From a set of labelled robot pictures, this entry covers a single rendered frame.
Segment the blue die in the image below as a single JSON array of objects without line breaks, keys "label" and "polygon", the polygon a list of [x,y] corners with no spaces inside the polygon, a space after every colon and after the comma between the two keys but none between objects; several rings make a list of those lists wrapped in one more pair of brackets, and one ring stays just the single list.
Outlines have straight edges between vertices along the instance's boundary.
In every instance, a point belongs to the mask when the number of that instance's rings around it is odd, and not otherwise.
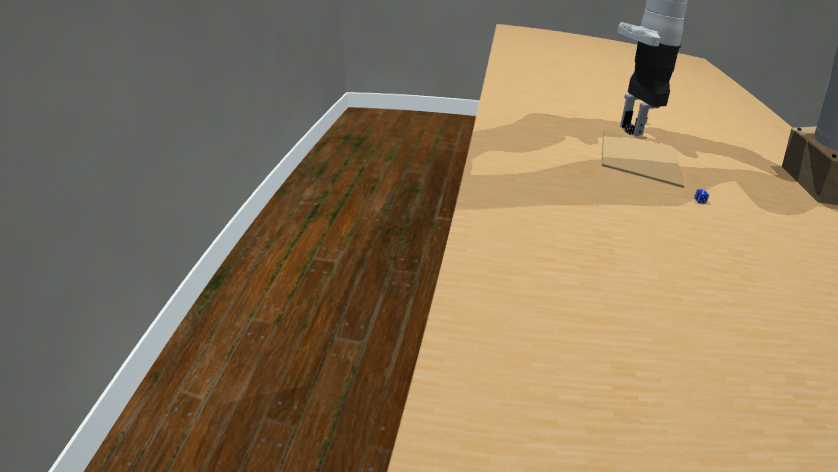
[{"label": "blue die", "polygon": [[709,194],[704,189],[697,189],[694,198],[698,203],[706,203],[709,198]]}]

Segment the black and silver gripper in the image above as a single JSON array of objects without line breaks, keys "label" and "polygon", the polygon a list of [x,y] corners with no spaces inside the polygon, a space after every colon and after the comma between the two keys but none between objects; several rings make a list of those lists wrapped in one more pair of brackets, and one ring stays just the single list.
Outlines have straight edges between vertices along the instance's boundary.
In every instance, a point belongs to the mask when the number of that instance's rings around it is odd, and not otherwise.
[{"label": "black and silver gripper", "polygon": [[670,78],[674,72],[683,33],[684,18],[645,9],[641,26],[621,22],[618,33],[637,40],[635,71],[630,78],[620,127],[631,123],[635,100],[640,103],[634,136],[642,136],[649,109],[667,106]]}]

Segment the beige square mat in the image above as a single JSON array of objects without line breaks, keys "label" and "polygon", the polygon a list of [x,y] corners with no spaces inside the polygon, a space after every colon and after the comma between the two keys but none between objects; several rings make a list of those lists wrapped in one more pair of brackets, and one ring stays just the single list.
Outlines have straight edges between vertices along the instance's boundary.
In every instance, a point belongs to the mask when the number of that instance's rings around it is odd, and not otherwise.
[{"label": "beige square mat", "polygon": [[604,130],[602,166],[684,188],[674,148]]}]

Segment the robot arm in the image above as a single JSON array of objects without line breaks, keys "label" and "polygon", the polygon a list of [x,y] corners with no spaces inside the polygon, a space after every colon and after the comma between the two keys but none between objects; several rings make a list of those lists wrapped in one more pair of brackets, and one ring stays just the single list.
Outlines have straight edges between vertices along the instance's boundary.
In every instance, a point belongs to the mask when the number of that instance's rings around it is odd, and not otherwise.
[{"label": "robot arm", "polygon": [[[677,18],[684,18],[688,0],[647,0],[645,9]],[[838,151],[838,45],[814,134],[822,145]]]}]

